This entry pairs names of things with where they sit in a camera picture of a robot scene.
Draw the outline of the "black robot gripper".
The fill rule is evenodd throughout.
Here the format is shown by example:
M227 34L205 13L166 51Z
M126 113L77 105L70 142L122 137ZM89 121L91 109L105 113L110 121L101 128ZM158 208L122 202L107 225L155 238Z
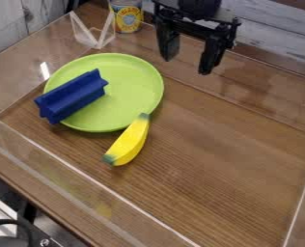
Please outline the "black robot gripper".
M209 75L234 47L242 21L221 8L222 0L153 0L159 52L169 62L179 51L179 32L206 40L199 73Z

